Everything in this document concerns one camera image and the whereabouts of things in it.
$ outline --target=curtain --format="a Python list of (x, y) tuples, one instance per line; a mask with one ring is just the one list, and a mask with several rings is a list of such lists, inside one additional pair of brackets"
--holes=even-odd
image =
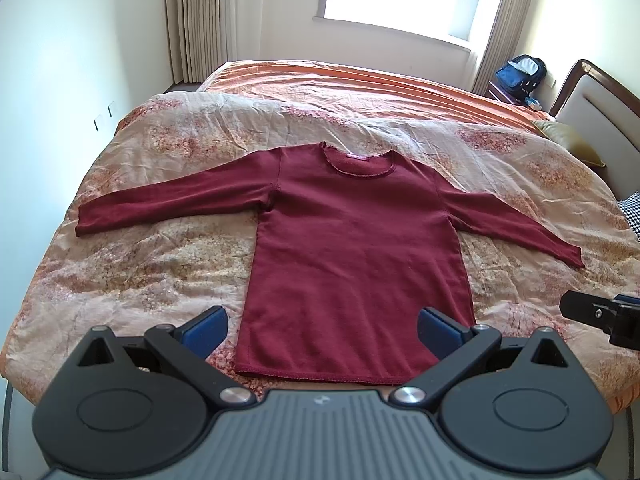
[(236, 0), (165, 0), (174, 82), (203, 82), (237, 59)]
[(496, 70), (513, 57), (531, 0), (500, 0), (472, 92), (484, 95)]

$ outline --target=floral bedspread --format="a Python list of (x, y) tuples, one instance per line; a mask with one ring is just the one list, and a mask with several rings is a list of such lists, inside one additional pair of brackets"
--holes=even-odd
[(640, 295), (638, 240), (606, 185), (564, 149), (504, 126), (353, 118), (216, 92), (155, 96), (121, 121), (33, 277), (0, 355), (4, 377), (37, 402), (91, 326), (139, 335), (222, 304), (230, 329), (209, 357), (211, 365), (258, 394), (274, 386), (308, 388), (232, 370), (255, 245), (254, 212), (172, 219), (83, 238), (74, 227), (79, 204), (102, 194), (205, 170), (253, 150), (320, 140), (361, 154), (393, 148), (461, 189), (495, 193), (580, 246), (586, 268), (575, 270), (546, 254), (460, 233), (476, 319), (507, 336), (553, 326), (607, 398), (640, 380), (636, 352), (610, 346), (598, 330), (559, 313), (559, 298), (570, 288), (609, 298)]

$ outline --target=houndstooth pillow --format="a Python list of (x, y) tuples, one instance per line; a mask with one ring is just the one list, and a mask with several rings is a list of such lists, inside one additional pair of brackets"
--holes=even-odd
[(620, 209), (626, 216), (631, 228), (636, 232), (636, 236), (640, 239), (640, 191), (636, 191), (626, 200), (618, 202)]

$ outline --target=bedside table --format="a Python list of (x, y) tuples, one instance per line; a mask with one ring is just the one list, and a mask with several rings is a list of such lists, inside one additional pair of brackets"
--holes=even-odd
[(501, 103), (507, 103), (509, 105), (525, 106), (522, 101), (519, 101), (515, 97), (507, 94), (507, 92), (505, 92), (493, 81), (489, 81), (489, 84), (486, 87), (486, 92), (484, 93), (484, 97), (500, 101)]

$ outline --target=pillow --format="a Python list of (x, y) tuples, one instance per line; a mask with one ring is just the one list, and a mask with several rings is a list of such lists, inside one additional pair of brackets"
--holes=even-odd
[(618, 206), (625, 214), (626, 221), (640, 239), (640, 191), (633, 193), (626, 200), (620, 200)]
[(584, 140), (578, 132), (576, 132), (568, 124), (557, 123), (555, 121), (531, 121), (539, 129), (542, 134), (556, 144), (560, 144), (564, 149), (571, 153), (581, 163), (590, 168), (604, 168), (606, 164), (600, 160), (590, 144)]

